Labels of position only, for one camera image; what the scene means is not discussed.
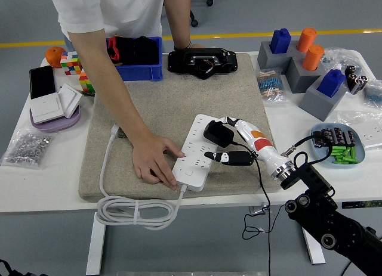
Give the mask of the person's right hand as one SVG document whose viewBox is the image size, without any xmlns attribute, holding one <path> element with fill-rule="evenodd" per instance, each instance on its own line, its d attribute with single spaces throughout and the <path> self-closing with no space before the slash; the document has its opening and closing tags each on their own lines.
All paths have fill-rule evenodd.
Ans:
<svg viewBox="0 0 382 276">
<path fill-rule="evenodd" d="M 160 137 L 151 132 L 132 138 L 131 143 L 137 177 L 150 184 L 162 182 L 166 187 L 175 190 L 177 180 L 165 160 L 164 153 L 169 151 L 176 157 L 182 158 L 184 153 L 180 148 L 169 138 Z"/>
</svg>

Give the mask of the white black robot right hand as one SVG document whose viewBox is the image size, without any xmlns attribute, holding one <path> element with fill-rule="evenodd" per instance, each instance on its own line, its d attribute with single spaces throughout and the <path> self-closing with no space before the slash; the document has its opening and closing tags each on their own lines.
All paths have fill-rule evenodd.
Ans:
<svg viewBox="0 0 382 276">
<path fill-rule="evenodd" d="M 254 160 L 260 160 L 266 164 L 267 173 L 281 181 L 295 171 L 292 161 L 278 153 L 258 127 L 242 119 L 225 117 L 218 121 L 212 120 L 204 130 L 204 137 L 222 148 L 238 145 L 233 140 L 233 131 L 225 127 L 226 124 L 234 127 L 247 143 L 246 150 L 224 153 L 206 152 L 205 157 L 228 166 L 250 166 Z"/>
</svg>

